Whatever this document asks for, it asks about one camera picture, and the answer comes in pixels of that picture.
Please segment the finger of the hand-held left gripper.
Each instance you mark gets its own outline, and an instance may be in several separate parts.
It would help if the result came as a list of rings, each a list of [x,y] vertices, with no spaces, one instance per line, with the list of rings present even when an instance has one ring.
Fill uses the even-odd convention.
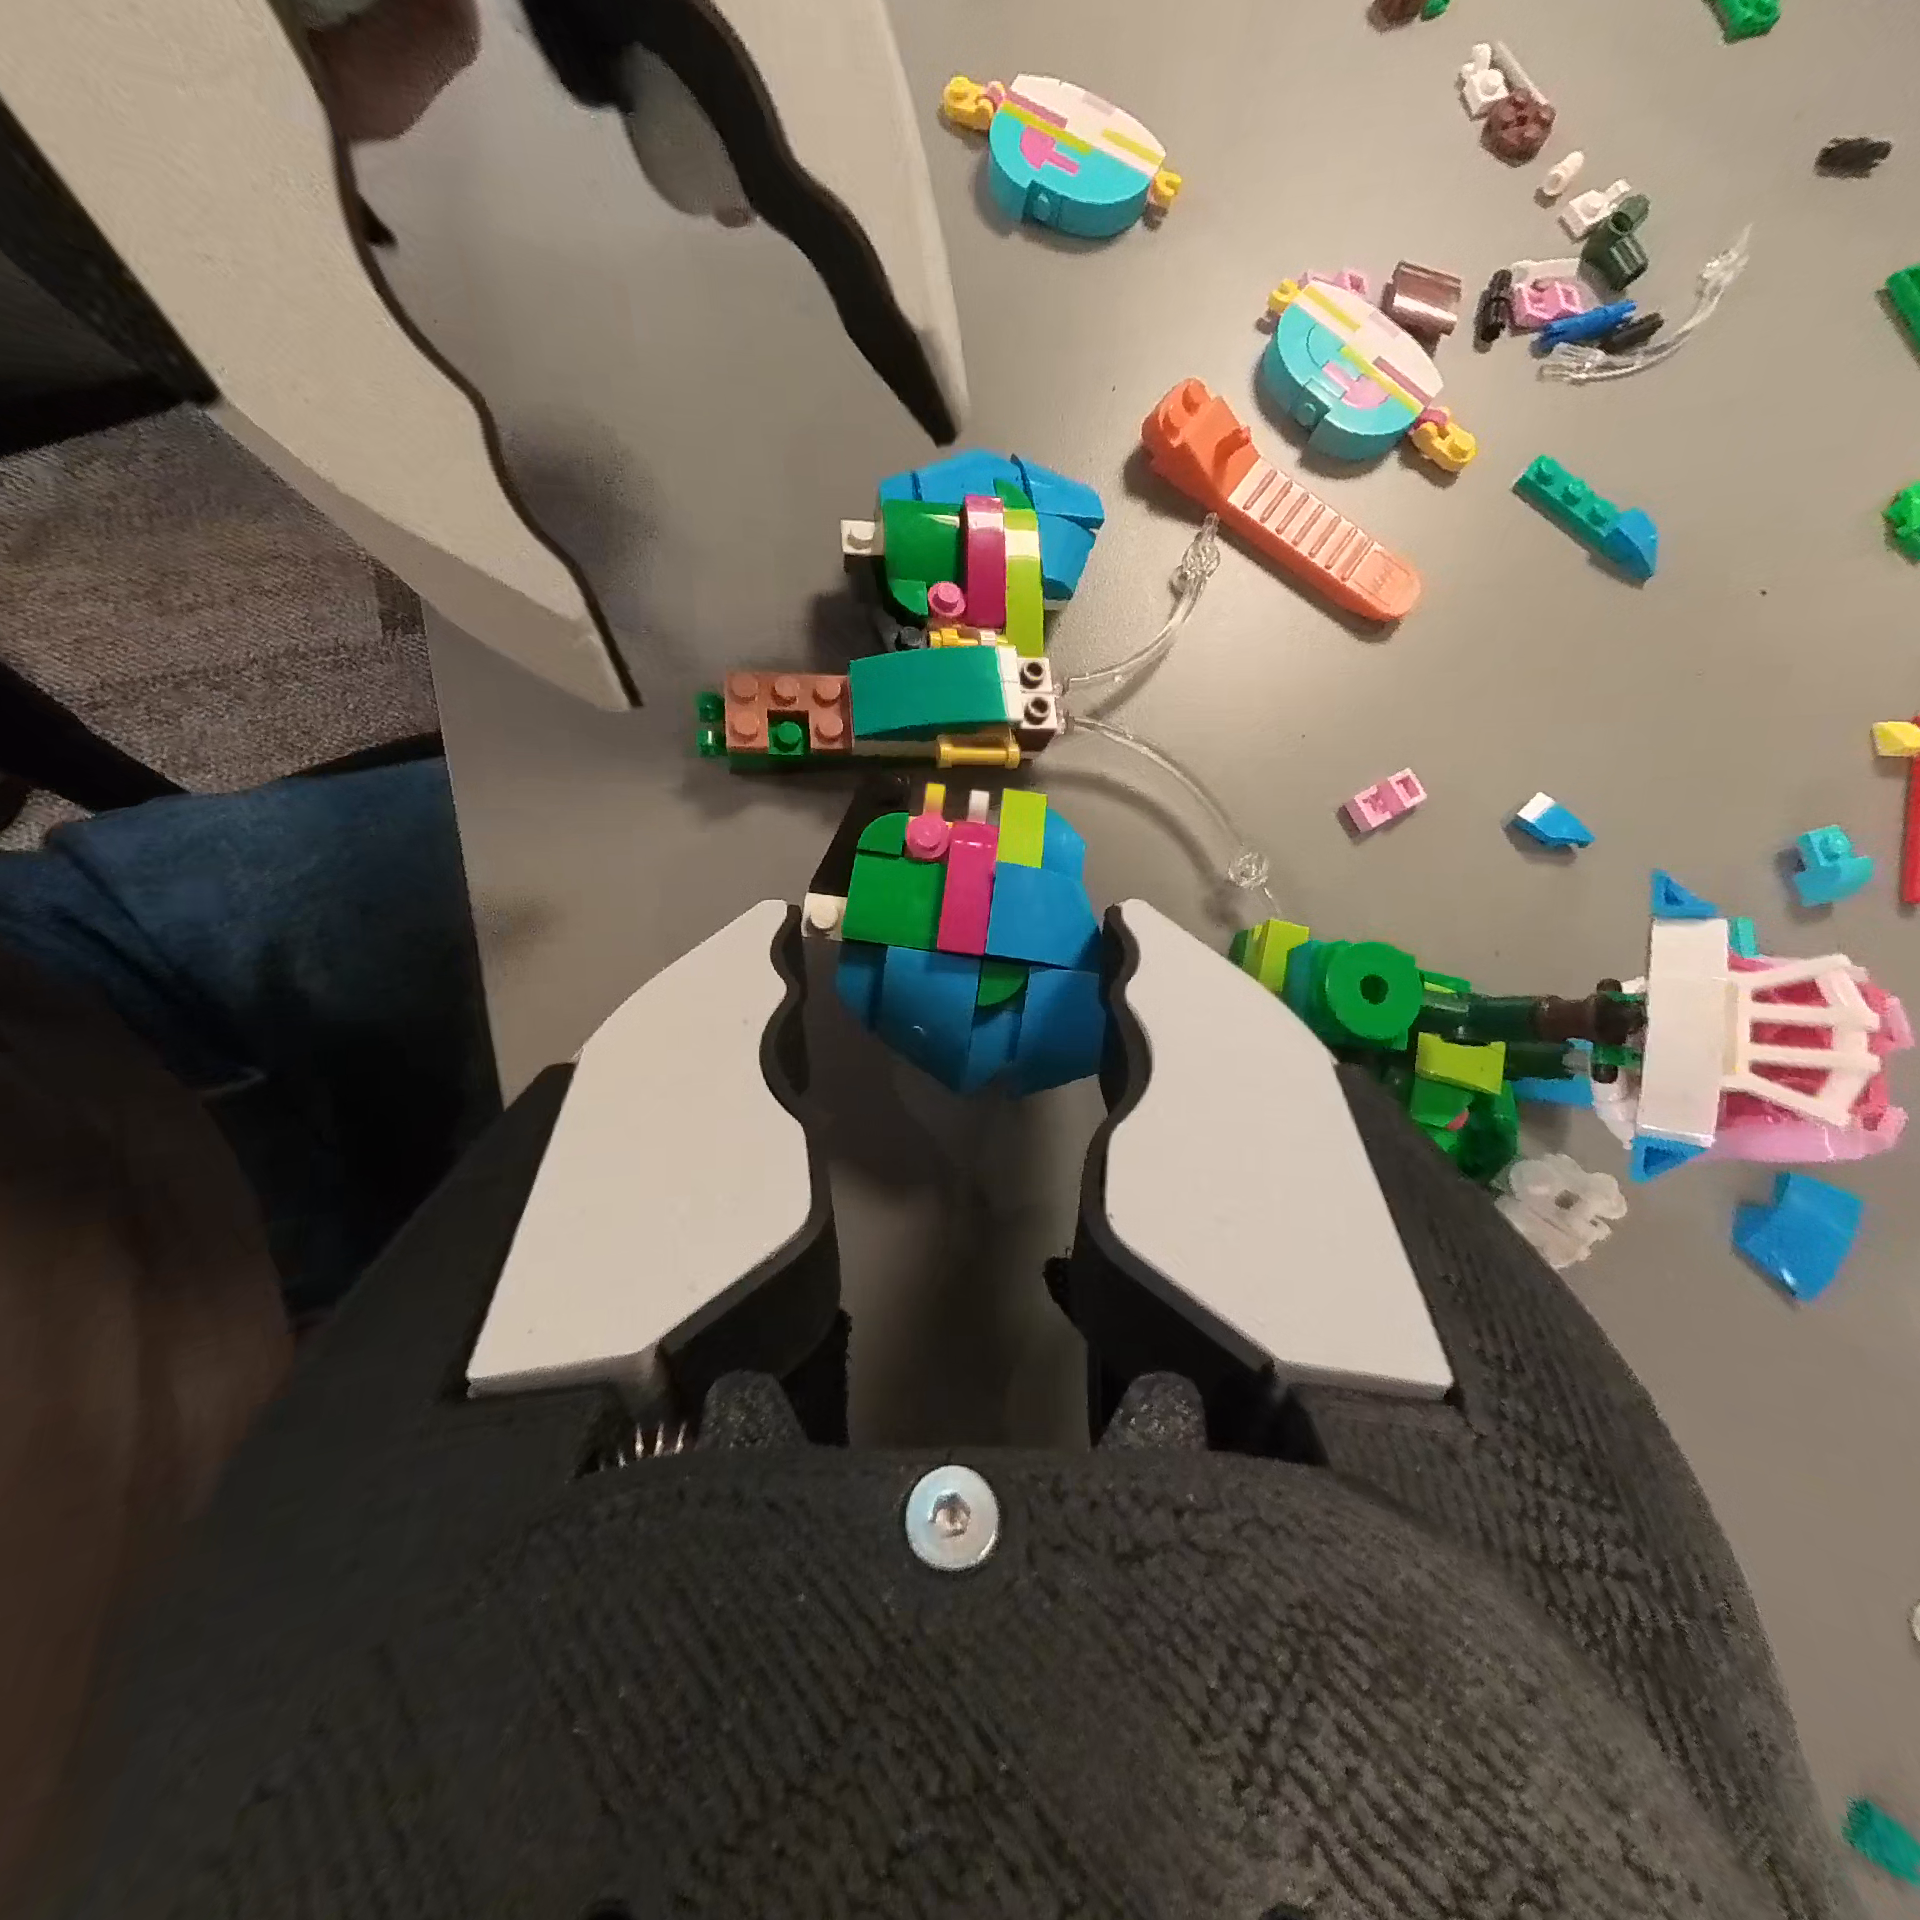
[[[960,439],[962,334],[884,5],[528,3],[524,17],[667,205],[777,231],[936,446]]]
[[[2,92],[232,439],[461,633],[573,699],[640,707],[489,408],[383,279],[280,5],[4,3]]]

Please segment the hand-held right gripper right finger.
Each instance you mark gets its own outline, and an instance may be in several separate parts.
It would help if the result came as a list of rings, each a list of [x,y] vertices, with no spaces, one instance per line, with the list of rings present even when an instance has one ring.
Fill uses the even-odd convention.
[[[1147,900],[1107,916],[1117,1062],[1089,1152],[1095,1276],[1197,1360],[1441,1401],[1453,1372],[1332,1054]]]

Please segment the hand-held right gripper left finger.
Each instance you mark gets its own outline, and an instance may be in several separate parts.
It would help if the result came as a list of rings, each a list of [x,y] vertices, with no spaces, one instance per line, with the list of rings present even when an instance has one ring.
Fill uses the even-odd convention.
[[[474,1398],[653,1401],[667,1340],[799,1239],[807,1140],[762,1064],[787,928],[787,902],[752,905],[591,1032],[467,1361]]]

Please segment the blue lego butterfly wing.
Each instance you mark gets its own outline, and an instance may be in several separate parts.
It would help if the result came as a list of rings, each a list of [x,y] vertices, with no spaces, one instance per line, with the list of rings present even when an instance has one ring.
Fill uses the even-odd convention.
[[[1020,455],[960,449],[884,476],[867,519],[841,520],[848,574],[863,581],[881,648],[933,633],[1047,648],[1105,525],[1100,494]]]
[[[1089,846],[1024,787],[879,775],[853,792],[801,902],[832,984],[879,1043],[957,1094],[1087,1080],[1107,1047]]]

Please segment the lego butterfly body with antennae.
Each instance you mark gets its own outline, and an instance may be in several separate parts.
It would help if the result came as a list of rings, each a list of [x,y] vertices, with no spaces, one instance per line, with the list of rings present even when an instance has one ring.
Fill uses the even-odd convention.
[[[1113,665],[1061,676],[997,630],[927,628],[920,646],[855,659],[835,673],[739,667],[692,699],[692,750],[737,771],[873,759],[947,773],[1012,773],[1063,737],[1130,752],[1178,783],[1217,840],[1218,886],[1273,900],[1273,867],[1227,801],[1187,760],[1117,718],[1117,699],[1160,667],[1220,563],[1209,511],[1171,574],[1168,615]]]

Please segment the turquoise lego wing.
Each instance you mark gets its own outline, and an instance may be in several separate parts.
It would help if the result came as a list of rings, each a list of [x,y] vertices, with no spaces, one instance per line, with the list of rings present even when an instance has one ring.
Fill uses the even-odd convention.
[[[1184,189],[1144,120],[1071,80],[954,76],[943,115],[986,140],[988,189],[1012,224],[1105,241],[1160,219]]]
[[[1343,463],[1376,463],[1409,443],[1442,472],[1479,456],[1474,433],[1444,404],[1429,350],[1362,291],[1309,273],[1267,299],[1263,392],[1306,429],[1307,448]]]

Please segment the transparent lego flower piece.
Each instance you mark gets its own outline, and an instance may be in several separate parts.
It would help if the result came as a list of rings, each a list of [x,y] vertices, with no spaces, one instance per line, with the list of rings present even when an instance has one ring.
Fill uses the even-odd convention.
[[[1513,1231],[1559,1272],[1587,1261],[1627,1213],[1619,1180],[1585,1171],[1569,1153],[1513,1160],[1501,1175],[1496,1205]]]

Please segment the orange lego brick separator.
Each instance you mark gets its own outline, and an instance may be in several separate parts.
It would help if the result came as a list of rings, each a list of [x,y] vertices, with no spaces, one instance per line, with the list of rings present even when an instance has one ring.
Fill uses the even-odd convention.
[[[1253,428],[1203,380],[1156,400],[1141,446],[1160,479],[1332,608],[1393,627],[1420,605],[1417,566],[1267,460]]]

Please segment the turquoise lego brick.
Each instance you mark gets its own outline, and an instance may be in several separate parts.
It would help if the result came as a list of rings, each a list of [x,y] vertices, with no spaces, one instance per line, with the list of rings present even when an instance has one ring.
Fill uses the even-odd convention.
[[[1807,910],[1824,910],[1859,895],[1874,873],[1874,857],[1861,853],[1852,835],[1839,825],[1800,832],[1792,840],[1787,880],[1794,900]]]

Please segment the teal and blue lego piece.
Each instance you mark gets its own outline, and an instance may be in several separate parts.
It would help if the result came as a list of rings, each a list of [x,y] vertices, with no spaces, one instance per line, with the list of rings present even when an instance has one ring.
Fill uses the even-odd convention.
[[[1513,491],[1625,579],[1649,583],[1655,576],[1659,525],[1649,511],[1620,507],[1551,455],[1531,460]]]

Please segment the yellow and red lego piece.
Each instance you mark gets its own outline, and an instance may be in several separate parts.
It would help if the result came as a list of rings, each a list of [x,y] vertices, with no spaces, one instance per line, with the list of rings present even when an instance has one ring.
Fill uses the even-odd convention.
[[[1874,723],[1869,742],[1883,771],[1896,760],[1904,767],[1904,812],[1903,812],[1903,847],[1900,847],[1900,902],[1917,910],[1920,900],[1920,825],[1917,825],[1917,712],[1906,720]]]

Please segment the dark green lego piece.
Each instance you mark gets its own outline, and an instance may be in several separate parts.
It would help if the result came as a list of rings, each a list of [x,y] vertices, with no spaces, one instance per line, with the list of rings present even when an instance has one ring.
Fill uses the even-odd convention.
[[[1642,228],[1650,214],[1645,193],[1627,191],[1587,233],[1580,267],[1599,281],[1609,296],[1623,294],[1649,271],[1649,251]]]

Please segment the transparent lego antenna pieces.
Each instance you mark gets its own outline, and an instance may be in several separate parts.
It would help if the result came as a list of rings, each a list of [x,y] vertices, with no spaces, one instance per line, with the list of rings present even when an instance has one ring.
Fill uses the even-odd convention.
[[[1540,380],[1585,387],[1633,376],[1674,358],[1716,316],[1729,291],[1745,273],[1752,257],[1752,233],[1752,224],[1745,225],[1724,251],[1704,263],[1697,277],[1695,307],[1681,321],[1671,326],[1661,321],[1644,337],[1627,340],[1625,334],[1644,320],[1652,320],[1650,312],[1635,312],[1607,332],[1555,340],[1538,353]]]

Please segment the person's blue jeans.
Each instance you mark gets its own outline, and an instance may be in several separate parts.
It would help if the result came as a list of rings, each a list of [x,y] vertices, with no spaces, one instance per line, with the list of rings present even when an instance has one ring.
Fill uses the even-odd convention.
[[[441,756],[63,823],[4,853],[2,931],[220,1121],[297,1323],[501,1115]]]

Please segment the person in dark clothes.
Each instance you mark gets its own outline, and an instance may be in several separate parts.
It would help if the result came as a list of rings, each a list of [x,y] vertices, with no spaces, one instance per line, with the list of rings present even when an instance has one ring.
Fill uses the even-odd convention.
[[[221,1129],[101,1001],[4,955],[2,1876],[31,1901],[132,1585],[293,1356]]]

